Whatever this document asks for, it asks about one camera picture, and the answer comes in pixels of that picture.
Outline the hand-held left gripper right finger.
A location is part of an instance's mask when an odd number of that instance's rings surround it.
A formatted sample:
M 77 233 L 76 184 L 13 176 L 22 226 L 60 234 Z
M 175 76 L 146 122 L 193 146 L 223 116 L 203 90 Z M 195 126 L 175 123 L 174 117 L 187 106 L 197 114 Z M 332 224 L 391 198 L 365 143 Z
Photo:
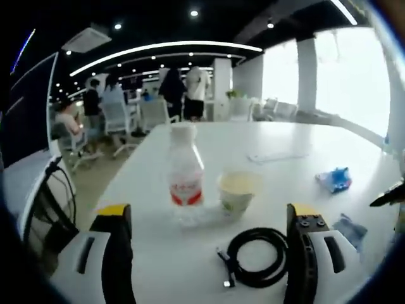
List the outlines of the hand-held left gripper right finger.
M 284 303 L 345 303 L 364 281 L 360 255 L 307 206 L 287 205 Z

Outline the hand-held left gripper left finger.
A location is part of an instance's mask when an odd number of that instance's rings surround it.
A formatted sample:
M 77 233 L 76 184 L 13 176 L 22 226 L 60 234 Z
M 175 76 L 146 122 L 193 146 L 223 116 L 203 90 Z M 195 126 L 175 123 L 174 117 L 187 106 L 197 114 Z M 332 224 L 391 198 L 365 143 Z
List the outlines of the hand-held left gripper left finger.
M 65 303 L 135 303 L 129 204 L 99 209 L 88 231 L 61 233 L 53 245 L 50 281 Z

